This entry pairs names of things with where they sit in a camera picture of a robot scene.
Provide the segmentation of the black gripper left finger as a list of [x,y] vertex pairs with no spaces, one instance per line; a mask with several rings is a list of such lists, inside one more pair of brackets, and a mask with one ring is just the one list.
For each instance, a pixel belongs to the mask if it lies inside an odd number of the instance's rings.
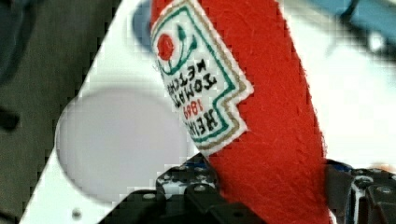
[[200,153],[156,179],[155,189],[130,193],[99,224],[266,224],[219,193],[217,173]]

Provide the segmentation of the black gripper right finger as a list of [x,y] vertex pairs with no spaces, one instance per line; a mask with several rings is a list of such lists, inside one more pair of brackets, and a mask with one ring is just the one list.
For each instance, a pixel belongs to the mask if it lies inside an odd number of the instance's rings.
[[325,189],[334,224],[396,224],[393,173],[327,160]]

